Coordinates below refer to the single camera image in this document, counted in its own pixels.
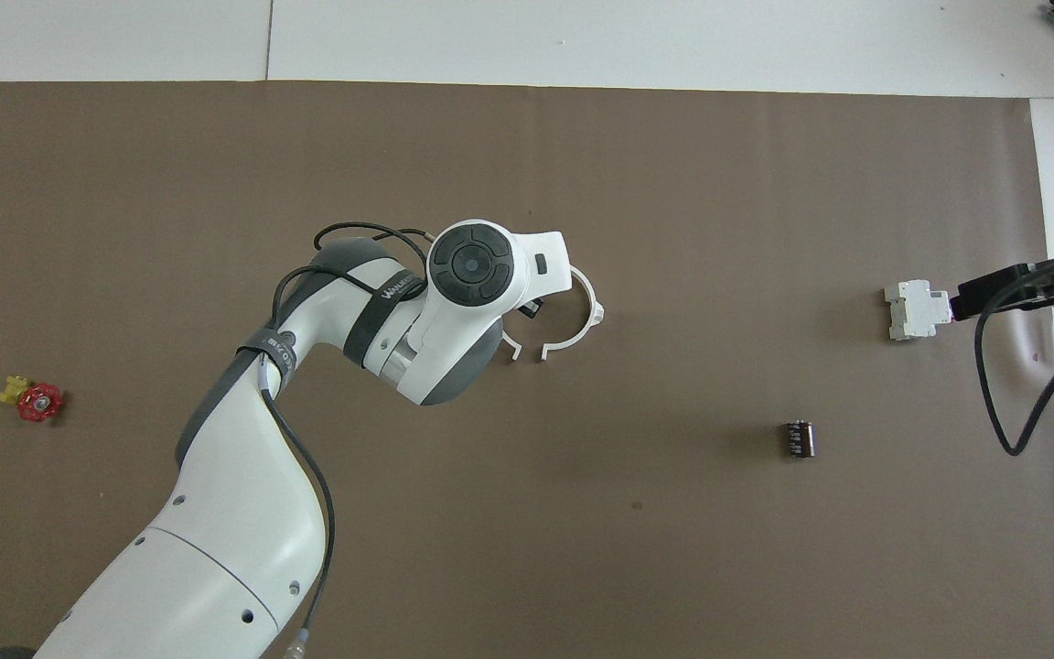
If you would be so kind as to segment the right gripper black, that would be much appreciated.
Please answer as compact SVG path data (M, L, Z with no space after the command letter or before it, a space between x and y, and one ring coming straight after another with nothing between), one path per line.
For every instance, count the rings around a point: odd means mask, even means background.
M983 275L978 282L980 304L974 282L963 282L951 297L951 317L967 321L980 314L1034 311L1054 308L1054 259L1011 265Z

